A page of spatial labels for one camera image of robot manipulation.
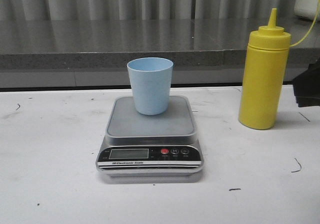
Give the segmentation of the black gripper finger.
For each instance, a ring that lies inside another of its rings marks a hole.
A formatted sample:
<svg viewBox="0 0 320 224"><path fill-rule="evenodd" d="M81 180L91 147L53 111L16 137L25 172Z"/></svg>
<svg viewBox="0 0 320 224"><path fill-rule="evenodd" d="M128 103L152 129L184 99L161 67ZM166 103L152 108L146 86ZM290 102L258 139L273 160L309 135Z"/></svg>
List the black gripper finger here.
<svg viewBox="0 0 320 224"><path fill-rule="evenodd" d="M320 105L320 64L310 64L308 69L292 80L298 107Z"/></svg>

